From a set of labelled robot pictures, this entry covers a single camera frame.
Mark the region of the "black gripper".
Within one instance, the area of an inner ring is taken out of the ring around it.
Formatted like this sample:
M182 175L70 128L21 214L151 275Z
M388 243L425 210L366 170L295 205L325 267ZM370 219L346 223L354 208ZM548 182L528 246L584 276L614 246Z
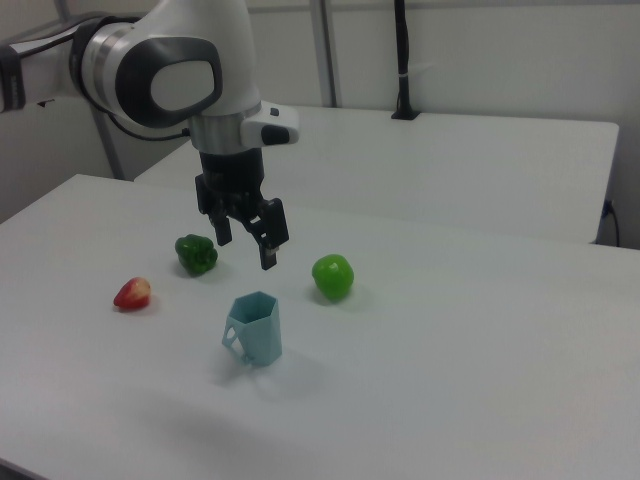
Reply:
M266 200L261 192L264 180L262 150L259 148L232 155L200 154L202 173L195 179L198 208L207 215L219 246L233 237L230 218L258 220L252 232L259 244L261 268L277 264L277 252L289 240L285 210L279 198Z

